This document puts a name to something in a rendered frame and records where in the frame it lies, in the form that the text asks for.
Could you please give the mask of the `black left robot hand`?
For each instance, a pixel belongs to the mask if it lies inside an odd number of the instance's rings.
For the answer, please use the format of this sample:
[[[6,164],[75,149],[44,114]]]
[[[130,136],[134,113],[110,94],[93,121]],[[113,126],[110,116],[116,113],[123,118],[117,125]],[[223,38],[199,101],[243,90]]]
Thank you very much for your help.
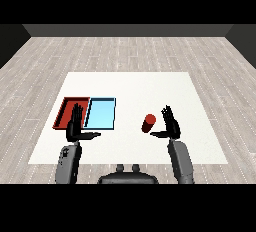
[[[78,140],[92,140],[100,136],[98,132],[81,132],[83,107],[76,103],[72,109],[71,119],[68,122],[66,129],[66,139],[68,142],[76,142]]]

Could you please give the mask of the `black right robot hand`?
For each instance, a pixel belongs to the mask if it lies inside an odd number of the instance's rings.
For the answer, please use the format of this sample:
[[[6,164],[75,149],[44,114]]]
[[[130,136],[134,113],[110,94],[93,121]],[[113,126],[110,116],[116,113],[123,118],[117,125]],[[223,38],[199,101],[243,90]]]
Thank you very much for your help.
[[[174,118],[171,107],[166,106],[162,109],[161,113],[165,122],[166,130],[151,132],[151,135],[158,138],[170,138],[172,140],[179,139],[181,136],[181,130],[178,121]]]

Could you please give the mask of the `red shallow open box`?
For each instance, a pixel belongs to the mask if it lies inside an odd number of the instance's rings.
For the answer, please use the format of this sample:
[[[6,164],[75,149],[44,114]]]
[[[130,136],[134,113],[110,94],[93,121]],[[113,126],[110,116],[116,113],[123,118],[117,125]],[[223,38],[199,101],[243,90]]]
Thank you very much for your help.
[[[72,110],[75,104],[82,107],[81,128],[84,128],[84,121],[89,106],[89,97],[65,97],[62,101],[55,122],[52,126],[55,130],[65,130],[68,122],[71,120]]]

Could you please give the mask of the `small red can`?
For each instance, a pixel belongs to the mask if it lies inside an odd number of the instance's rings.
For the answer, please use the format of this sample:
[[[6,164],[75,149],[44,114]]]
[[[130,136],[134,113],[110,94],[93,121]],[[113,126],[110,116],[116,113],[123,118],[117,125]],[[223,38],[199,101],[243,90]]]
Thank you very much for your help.
[[[153,114],[148,114],[142,124],[141,130],[148,133],[156,122],[156,117]]]

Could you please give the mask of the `light blue shallow open box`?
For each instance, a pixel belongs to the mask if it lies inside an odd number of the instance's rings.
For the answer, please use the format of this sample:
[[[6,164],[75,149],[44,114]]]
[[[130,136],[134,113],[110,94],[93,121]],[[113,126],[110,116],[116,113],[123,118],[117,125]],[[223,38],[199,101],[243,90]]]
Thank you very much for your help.
[[[114,97],[93,97],[84,118],[84,130],[113,130],[116,99]]]

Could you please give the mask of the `dark grey robot body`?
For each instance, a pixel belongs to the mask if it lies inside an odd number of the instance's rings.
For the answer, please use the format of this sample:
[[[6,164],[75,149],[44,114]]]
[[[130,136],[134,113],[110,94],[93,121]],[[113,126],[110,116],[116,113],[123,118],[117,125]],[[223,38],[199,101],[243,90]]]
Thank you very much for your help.
[[[131,172],[124,171],[124,165],[118,164],[116,171],[101,176],[98,184],[158,184],[155,176],[142,173],[138,164],[132,165]]]

